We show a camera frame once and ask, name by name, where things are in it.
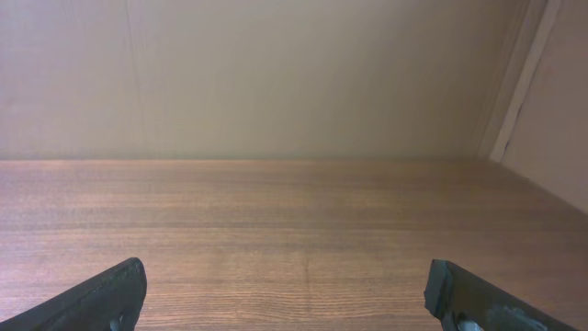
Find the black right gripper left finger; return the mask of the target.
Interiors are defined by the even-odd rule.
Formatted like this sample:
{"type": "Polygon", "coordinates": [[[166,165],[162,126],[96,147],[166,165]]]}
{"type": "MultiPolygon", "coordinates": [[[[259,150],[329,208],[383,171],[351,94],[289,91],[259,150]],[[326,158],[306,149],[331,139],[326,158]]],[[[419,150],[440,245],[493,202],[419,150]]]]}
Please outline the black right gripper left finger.
{"type": "Polygon", "coordinates": [[[146,297],[142,262],[128,258],[1,323],[1,331],[133,331],[146,297]]]}

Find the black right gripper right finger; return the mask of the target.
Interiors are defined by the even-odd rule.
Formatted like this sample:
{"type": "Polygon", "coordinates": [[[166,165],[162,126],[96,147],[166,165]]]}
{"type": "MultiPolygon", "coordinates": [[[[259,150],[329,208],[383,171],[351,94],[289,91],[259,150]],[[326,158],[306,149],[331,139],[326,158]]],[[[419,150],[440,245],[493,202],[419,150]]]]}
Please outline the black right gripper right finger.
{"type": "Polygon", "coordinates": [[[432,261],[424,299],[443,331],[576,331],[447,260],[432,261]]]}

